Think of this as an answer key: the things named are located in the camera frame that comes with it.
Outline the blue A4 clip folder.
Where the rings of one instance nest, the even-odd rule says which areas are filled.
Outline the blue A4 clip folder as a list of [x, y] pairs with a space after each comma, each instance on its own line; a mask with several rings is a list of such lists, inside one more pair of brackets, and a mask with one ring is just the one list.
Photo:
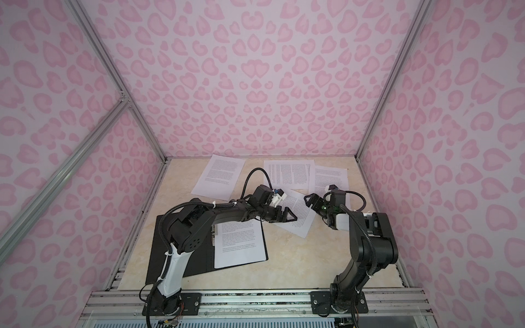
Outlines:
[[157, 216], [156, 230], [146, 274], [146, 284], [153, 284], [164, 271], [165, 254], [190, 255], [183, 277], [196, 276], [221, 269], [214, 268], [215, 248], [211, 244], [211, 227], [227, 222], [246, 222], [246, 210], [181, 211]]

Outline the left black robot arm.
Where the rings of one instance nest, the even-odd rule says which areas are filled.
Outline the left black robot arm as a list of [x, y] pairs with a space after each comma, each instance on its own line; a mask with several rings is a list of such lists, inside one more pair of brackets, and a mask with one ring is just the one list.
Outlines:
[[268, 259], [262, 223], [297, 221], [285, 193], [260, 185], [251, 195], [212, 204], [194, 198], [157, 217], [142, 314], [195, 315], [199, 296], [182, 292], [183, 278]]

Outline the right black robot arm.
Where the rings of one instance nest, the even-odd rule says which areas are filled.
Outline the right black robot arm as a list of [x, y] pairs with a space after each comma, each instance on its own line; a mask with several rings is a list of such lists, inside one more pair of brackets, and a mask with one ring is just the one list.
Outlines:
[[351, 253], [349, 264], [335, 277], [329, 291], [310, 293], [313, 314], [320, 317], [366, 314], [369, 308], [364, 286], [374, 274], [395, 264], [399, 258], [387, 214], [364, 213], [366, 199], [363, 195], [339, 189], [334, 184], [323, 196], [306, 195], [304, 202], [329, 228], [349, 233]]

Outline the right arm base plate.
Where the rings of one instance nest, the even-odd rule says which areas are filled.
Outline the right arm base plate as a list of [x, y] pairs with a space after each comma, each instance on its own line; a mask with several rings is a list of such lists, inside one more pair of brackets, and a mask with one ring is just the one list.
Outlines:
[[330, 291], [309, 293], [313, 314], [327, 317], [329, 314], [367, 314], [369, 307], [363, 292], [351, 292], [350, 295], [335, 295]]

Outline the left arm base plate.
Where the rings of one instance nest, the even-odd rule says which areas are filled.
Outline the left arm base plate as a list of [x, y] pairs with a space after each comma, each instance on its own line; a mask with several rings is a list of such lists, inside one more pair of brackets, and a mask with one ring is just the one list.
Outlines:
[[163, 296], [159, 291], [146, 298], [142, 315], [159, 316], [196, 316], [200, 309], [202, 294], [176, 292], [170, 297]]

